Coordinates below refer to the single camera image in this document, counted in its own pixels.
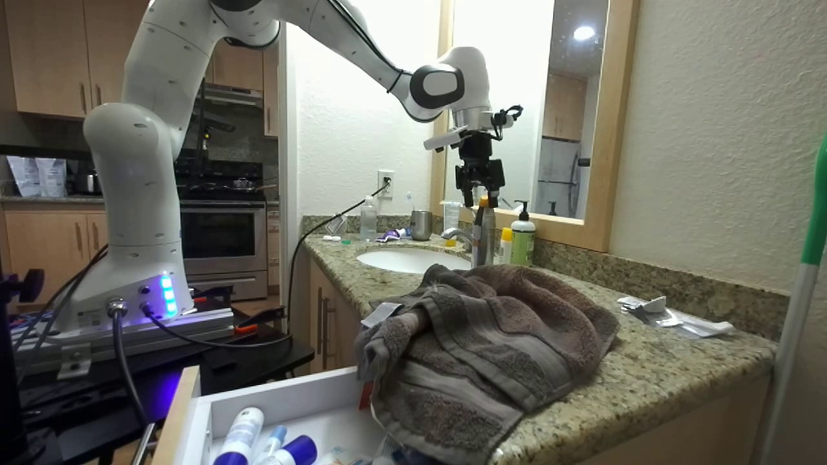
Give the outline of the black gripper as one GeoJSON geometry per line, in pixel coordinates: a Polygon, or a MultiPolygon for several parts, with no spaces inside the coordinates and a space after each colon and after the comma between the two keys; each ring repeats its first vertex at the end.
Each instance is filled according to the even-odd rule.
{"type": "Polygon", "coordinates": [[[460,166],[456,167],[456,186],[465,204],[473,204],[473,188],[484,186],[491,204],[500,204],[504,186],[504,166],[491,158],[491,133],[467,133],[460,142],[460,166]]]}

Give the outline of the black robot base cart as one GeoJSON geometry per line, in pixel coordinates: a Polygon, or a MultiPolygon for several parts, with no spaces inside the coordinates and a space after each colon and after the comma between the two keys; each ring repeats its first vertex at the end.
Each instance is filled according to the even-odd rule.
{"type": "Polygon", "coordinates": [[[26,437],[26,448],[17,452],[11,430],[5,430],[0,465],[85,465],[97,458],[111,458],[148,424],[169,417],[187,367],[200,368],[204,392],[226,392],[285,380],[316,357],[309,343],[281,339],[275,331],[267,335],[272,339],[267,348],[178,343],[130,353],[128,363],[119,363],[111,340],[106,340],[106,358],[68,380],[58,376],[58,352],[17,357],[17,376],[2,383],[2,398],[22,403],[17,433],[26,437]]]}

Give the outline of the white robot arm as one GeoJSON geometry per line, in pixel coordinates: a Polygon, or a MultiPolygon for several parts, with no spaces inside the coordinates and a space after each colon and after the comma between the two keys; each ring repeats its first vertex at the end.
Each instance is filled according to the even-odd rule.
{"type": "Polygon", "coordinates": [[[173,162],[218,44],[236,38],[265,49],[288,24],[367,73],[411,119],[449,113],[453,128],[427,144],[460,153],[465,190],[502,186],[491,144],[520,113],[489,102],[480,49],[456,45],[408,73],[381,52],[350,0],[150,0],[124,58],[122,98],[84,119],[104,190],[108,253],[80,278],[60,312],[63,326],[85,328],[106,318],[111,303],[128,303],[148,283],[161,288],[164,312],[178,318],[194,309],[173,162]]]}

